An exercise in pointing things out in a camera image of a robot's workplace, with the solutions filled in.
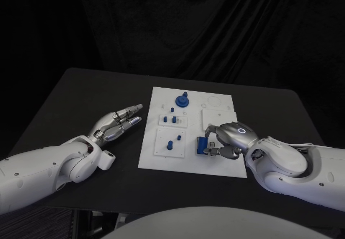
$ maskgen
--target white panel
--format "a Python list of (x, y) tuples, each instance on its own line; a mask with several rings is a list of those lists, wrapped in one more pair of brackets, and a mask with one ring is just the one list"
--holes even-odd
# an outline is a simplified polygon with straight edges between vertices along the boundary
[(204, 130), (207, 130), (210, 125), (220, 126), (221, 124), (231, 122), (237, 122), (236, 112), (202, 109)]
[[(168, 142), (172, 141), (172, 150), (168, 150)], [(156, 143), (155, 143), (155, 155), (185, 158), (185, 130), (159, 128)]]
[[(188, 92), (189, 105), (181, 108), (175, 100), (185, 91)], [(243, 156), (237, 160), (230, 160), (221, 156), (213, 157), (197, 154), (197, 138), (205, 135), (202, 109), (234, 112), (231, 96), (153, 87), (139, 168), (247, 178)], [(171, 125), (161, 125), (161, 115), (188, 117), (187, 128), (181, 128), (181, 131), (185, 131), (184, 158), (155, 155), (158, 129), (179, 130)], [(236, 115), (233, 115), (231, 120), (237, 121)], [(208, 142), (215, 142), (215, 147), (223, 147), (215, 134), (211, 134)]]
[(179, 128), (187, 128), (188, 126), (188, 117), (187, 116), (176, 116), (176, 123), (174, 123), (174, 116), (175, 115), (161, 115), (159, 117), (159, 125), (172, 126)]

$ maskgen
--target black backdrop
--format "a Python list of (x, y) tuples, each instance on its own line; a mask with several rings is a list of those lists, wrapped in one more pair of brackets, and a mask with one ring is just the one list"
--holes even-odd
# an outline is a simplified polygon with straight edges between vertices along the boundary
[(2, 158), (70, 67), (292, 89), (345, 147), (344, 11), (342, 0), (6, 1)]

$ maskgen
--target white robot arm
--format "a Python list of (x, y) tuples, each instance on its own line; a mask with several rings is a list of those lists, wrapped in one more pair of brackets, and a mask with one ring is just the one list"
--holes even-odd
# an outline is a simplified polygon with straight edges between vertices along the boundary
[(312, 144), (286, 144), (272, 137), (260, 139), (240, 122), (210, 126), (224, 148), (205, 153), (237, 159), (244, 154), (260, 185), (269, 191), (345, 211), (345, 150)]
[(109, 113), (88, 136), (0, 161), (0, 215), (35, 203), (65, 183), (84, 181), (97, 167), (110, 169), (116, 156), (103, 151), (101, 146), (142, 120), (140, 117), (130, 119), (142, 108), (143, 105), (137, 105)]

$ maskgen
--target robotic hand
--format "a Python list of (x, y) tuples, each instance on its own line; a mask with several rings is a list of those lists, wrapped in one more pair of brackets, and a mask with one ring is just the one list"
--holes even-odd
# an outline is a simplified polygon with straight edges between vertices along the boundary
[(0, 161), (0, 215), (35, 203), (65, 183), (84, 181), (97, 167), (110, 169), (116, 156), (100, 147), (142, 120), (140, 117), (130, 119), (142, 108), (143, 105), (137, 105), (109, 113), (88, 136)]
[(205, 153), (237, 159), (244, 154), (260, 185), (269, 191), (345, 211), (345, 150), (308, 144), (288, 144), (272, 137), (260, 139), (240, 122), (210, 126), (223, 148)]

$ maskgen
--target black table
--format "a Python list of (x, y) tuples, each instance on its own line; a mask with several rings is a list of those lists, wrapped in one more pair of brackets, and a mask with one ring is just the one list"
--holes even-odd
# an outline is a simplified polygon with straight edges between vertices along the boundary
[(260, 137), (324, 144), (293, 91), (70, 69), (10, 155), (85, 135), (100, 117), (127, 106), (145, 105), (136, 114), (143, 121), (104, 147), (117, 156), (110, 170), (97, 169), (84, 182), (68, 183), (36, 204), (136, 214), (223, 206), (263, 212), (306, 226), (344, 227), (345, 212), (269, 192), (249, 168), (247, 179), (137, 168), (153, 86), (231, 95), (238, 121)]

